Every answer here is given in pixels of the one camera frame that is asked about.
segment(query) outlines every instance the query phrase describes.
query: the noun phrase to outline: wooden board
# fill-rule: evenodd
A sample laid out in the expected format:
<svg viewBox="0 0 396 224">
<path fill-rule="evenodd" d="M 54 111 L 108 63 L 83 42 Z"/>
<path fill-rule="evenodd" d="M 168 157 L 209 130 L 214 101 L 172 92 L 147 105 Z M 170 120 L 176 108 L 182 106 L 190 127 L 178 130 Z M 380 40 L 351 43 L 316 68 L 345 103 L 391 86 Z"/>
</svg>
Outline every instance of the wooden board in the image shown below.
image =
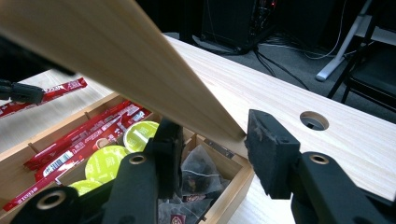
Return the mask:
<svg viewBox="0 0 396 224">
<path fill-rule="evenodd" d="M 1 35 L 246 157 L 245 133 L 135 1 L 0 5 Z"/>
</svg>

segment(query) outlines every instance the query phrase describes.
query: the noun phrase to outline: round hole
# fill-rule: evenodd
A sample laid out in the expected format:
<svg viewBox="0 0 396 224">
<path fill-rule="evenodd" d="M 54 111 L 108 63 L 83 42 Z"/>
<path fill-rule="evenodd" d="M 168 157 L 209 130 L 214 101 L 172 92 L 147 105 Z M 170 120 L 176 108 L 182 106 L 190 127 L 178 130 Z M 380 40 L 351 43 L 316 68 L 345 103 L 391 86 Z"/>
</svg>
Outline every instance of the round hole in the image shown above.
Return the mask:
<svg viewBox="0 0 396 224">
<path fill-rule="evenodd" d="M 137 165 L 146 161 L 146 157 L 142 155 L 133 156 L 129 159 L 129 162 L 133 165 Z"/>
<path fill-rule="evenodd" d="M 62 190 L 53 191 L 37 203 L 37 208 L 41 210 L 48 210 L 61 204 L 66 199 L 66 194 Z"/>
<path fill-rule="evenodd" d="M 329 160 L 326 157 L 320 156 L 320 155 L 311 155 L 309 156 L 309 159 L 311 159 L 311 161 L 318 163 L 318 164 L 328 164 Z"/>
<path fill-rule="evenodd" d="M 307 128 L 315 131 L 324 131 L 329 128 L 329 121 L 322 115 L 313 111 L 305 111 L 302 113 L 300 115 L 300 121 Z"/>
</svg>

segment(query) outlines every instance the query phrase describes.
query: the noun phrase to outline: black cable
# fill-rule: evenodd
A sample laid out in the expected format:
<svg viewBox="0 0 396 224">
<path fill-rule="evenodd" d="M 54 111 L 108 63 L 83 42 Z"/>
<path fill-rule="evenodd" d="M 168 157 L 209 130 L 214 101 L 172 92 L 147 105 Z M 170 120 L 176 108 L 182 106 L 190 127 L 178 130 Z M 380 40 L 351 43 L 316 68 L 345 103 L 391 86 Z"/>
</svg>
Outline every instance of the black cable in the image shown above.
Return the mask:
<svg viewBox="0 0 396 224">
<path fill-rule="evenodd" d="M 234 49 L 233 51 L 226 51 L 226 50 L 219 50 L 219 49 L 209 49 L 207 47 L 204 47 L 200 44 L 198 44 L 195 40 L 193 41 L 193 45 L 197 48 L 204 49 L 206 51 L 209 51 L 211 53 L 217 54 L 217 55 L 225 55 L 225 56 L 239 56 L 239 55 L 244 55 L 249 52 L 249 50 L 242 50 L 242 49 Z"/>
<path fill-rule="evenodd" d="M 300 41 L 298 38 L 296 38 L 293 35 L 287 34 L 284 31 L 277 31 L 268 38 L 264 39 L 263 41 L 260 42 L 260 45 L 265 45 L 265 46 L 270 46 L 270 47 L 283 47 L 283 48 L 289 48 L 289 49 L 296 49 L 299 51 L 302 51 L 304 55 L 307 58 L 312 59 L 310 56 L 307 54 L 312 54 L 312 55 L 319 55 L 319 56 L 325 56 L 325 57 L 335 57 L 334 55 L 330 55 L 328 52 L 327 53 L 320 53 L 320 52 L 314 52 L 310 51 L 309 47 L 304 44 L 304 42 Z"/>
<path fill-rule="evenodd" d="M 300 82 L 301 85 L 304 86 L 304 88 L 306 90 L 309 91 L 309 88 L 295 75 L 293 75 L 288 69 L 286 69 L 284 66 L 280 65 L 279 63 L 274 62 L 273 60 L 269 59 L 268 57 L 265 57 L 263 54 L 261 54 L 259 52 L 258 49 L 255 49 L 255 52 L 257 52 L 257 54 L 259 54 L 260 56 L 262 56 L 265 60 L 267 60 L 268 62 L 272 63 L 273 65 L 277 66 L 278 68 L 282 69 L 284 72 L 286 72 L 288 75 L 290 75 L 291 77 L 295 78 L 298 82 Z"/>
<path fill-rule="evenodd" d="M 253 50 L 254 54 L 256 55 L 257 59 L 259 60 L 259 62 L 262 64 L 262 66 L 264 66 L 268 72 L 270 73 L 270 75 L 272 77 L 276 77 L 274 70 L 270 67 L 270 65 L 268 63 L 266 63 L 259 55 L 259 52 L 257 49 Z"/>
</svg>

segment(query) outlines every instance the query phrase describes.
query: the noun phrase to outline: black chair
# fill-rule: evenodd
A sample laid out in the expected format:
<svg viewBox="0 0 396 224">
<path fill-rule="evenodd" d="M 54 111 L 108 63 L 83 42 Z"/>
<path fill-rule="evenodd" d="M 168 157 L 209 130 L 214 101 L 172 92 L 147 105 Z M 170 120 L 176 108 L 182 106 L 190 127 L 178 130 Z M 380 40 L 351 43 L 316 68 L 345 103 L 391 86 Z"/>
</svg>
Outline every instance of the black chair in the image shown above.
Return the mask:
<svg viewBox="0 0 396 224">
<path fill-rule="evenodd" d="M 346 90 L 341 103 L 345 103 L 352 91 L 396 112 L 396 47 L 376 42 L 369 44 L 376 26 L 396 31 L 396 1 L 383 1 L 377 8 L 360 47 L 327 97 L 332 98 L 344 81 Z"/>
</svg>

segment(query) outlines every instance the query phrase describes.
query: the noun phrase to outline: computer tower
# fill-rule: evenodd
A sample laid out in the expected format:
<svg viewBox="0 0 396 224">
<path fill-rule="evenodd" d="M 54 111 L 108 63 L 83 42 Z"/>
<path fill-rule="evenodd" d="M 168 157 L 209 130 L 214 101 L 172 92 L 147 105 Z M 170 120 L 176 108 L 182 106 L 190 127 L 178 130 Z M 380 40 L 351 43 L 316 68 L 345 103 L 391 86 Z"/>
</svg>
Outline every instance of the computer tower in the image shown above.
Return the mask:
<svg viewBox="0 0 396 224">
<path fill-rule="evenodd" d="M 276 0 L 204 0 L 201 39 L 246 50 L 271 34 Z"/>
<path fill-rule="evenodd" d="M 332 49 L 337 39 L 340 47 L 364 2 L 365 0 L 284 0 L 277 25 L 306 48 Z"/>
</svg>

